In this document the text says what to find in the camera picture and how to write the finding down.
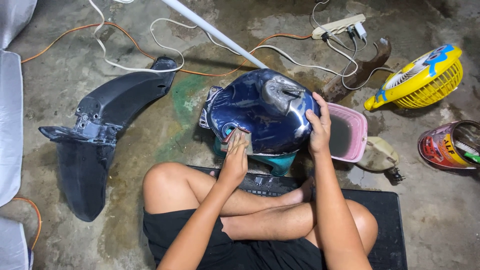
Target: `knee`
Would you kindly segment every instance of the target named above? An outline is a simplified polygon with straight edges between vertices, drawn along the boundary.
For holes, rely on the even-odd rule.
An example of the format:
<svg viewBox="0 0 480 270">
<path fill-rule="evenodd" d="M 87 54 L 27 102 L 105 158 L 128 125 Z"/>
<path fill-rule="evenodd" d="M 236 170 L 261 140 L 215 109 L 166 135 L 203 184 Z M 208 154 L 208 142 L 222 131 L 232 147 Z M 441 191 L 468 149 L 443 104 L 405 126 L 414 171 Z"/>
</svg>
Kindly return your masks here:
<svg viewBox="0 0 480 270">
<path fill-rule="evenodd" d="M 372 213 L 370 213 L 365 206 L 359 204 L 358 202 L 352 200 L 346 201 L 359 233 L 371 235 L 376 239 L 378 233 L 378 224 Z"/>
<path fill-rule="evenodd" d="M 179 181 L 178 172 L 185 165 L 176 162 L 161 162 L 153 165 L 145 174 L 143 188 L 168 188 L 170 184 Z"/>
</svg>

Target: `black shorts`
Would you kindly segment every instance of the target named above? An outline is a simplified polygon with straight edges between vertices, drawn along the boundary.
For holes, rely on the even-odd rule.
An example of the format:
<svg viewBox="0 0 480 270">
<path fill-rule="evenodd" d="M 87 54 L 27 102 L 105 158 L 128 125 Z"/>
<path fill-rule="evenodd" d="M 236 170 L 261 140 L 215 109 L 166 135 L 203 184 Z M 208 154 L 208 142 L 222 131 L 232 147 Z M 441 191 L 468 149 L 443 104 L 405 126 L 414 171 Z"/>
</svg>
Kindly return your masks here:
<svg viewBox="0 0 480 270">
<path fill-rule="evenodd" d="M 144 233 L 157 265 L 195 209 L 163 214 L 144 211 Z M 323 253 L 310 241 L 233 241 L 217 218 L 200 270 L 326 269 Z"/>
</svg>

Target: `green brush handle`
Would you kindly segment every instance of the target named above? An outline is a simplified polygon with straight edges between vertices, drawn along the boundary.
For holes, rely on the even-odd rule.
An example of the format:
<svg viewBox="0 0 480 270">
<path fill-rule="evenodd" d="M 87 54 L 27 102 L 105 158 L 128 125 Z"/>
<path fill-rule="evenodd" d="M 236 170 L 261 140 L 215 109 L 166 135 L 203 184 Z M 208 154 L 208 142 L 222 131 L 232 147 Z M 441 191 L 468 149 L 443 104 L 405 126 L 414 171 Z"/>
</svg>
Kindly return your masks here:
<svg viewBox="0 0 480 270">
<path fill-rule="evenodd" d="M 472 155 L 472 154 L 470 154 L 470 153 L 468 153 L 468 152 L 465 153 L 464 156 L 467 157 L 467 158 L 469 158 L 469 159 L 471 159 L 471 160 L 473 160 L 473 161 L 476 162 L 476 163 L 480 163 L 480 157 L 479 157 L 479 156 Z"/>
</svg>

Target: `teal plastic stool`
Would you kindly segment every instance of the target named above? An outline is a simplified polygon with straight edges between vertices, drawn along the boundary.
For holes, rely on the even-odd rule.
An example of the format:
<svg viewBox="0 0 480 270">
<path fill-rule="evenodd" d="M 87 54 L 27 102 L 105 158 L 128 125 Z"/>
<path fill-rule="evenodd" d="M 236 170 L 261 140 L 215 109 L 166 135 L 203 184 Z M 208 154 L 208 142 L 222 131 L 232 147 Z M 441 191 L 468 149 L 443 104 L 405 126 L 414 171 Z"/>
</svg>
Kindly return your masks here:
<svg viewBox="0 0 480 270">
<path fill-rule="evenodd" d="M 218 137 L 216 137 L 215 143 L 213 146 L 213 151 L 215 152 L 216 155 L 224 158 L 226 156 L 226 153 L 220 150 L 220 145 L 221 145 L 221 142 L 218 139 Z M 258 160 L 262 163 L 272 166 L 273 169 L 270 172 L 272 175 L 284 176 L 285 174 L 287 174 L 288 169 L 292 165 L 292 162 L 295 159 L 296 155 L 297 153 L 295 152 L 295 153 L 285 154 L 285 155 L 276 156 L 276 157 L 266 157 L 266 156 L 249 156 L 249 157 L 254 160 Z"/>
</svg>

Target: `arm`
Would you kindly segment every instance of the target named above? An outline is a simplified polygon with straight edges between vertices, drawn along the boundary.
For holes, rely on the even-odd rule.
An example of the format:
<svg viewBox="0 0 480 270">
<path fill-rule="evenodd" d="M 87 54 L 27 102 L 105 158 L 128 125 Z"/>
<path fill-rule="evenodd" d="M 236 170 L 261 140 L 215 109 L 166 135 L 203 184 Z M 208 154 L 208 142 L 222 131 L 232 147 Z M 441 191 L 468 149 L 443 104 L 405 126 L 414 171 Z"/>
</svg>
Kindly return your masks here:
<svg viewBox="0 0 480 270">
<path fill-rule="evenodd" d="M 320 119 L 311 111 L 306 117 L 313 127 L 310 154 L 315 165 L 317 224 L 329 270 L 371 270 L 357 226 L 343 197 L 330 156 L 328 105 L 317 93 Z"/>
<path fill-rule="evenodd" d="M 217 182 L 170 245 L 157 270 L 194 270 L 198 267 L 220 210 L 247 173 L 247 146 L 243 134 L 229 143 Z"/>
</svg>

